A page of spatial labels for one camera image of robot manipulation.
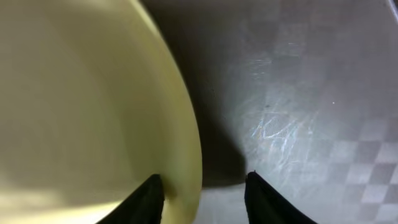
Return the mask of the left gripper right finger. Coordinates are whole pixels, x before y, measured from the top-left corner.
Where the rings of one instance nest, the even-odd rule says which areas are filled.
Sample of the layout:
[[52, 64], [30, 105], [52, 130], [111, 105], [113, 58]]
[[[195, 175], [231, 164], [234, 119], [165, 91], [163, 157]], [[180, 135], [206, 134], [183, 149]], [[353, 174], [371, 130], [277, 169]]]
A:
[[244, 202], [249, 224], [317, 224], [255, 171], [246, 176]]

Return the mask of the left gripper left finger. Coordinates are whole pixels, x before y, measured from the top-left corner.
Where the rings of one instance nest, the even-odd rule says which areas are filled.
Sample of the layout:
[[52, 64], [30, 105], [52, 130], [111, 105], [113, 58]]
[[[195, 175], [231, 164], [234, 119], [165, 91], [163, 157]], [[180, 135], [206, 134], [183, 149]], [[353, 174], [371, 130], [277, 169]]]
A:
[[164, 200], [162, 179], [153, 174], [96, 224], [160, 224]]

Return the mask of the yellow round plate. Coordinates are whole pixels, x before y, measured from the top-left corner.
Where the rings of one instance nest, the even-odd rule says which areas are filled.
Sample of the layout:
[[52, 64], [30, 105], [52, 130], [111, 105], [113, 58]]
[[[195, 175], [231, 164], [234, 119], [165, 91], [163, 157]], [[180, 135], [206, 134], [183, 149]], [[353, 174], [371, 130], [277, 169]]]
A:
[[140, 1], [1, 2], [1, 222], [96, 223], [159, 174], [162, 223], [192, 223], [200, 137]]

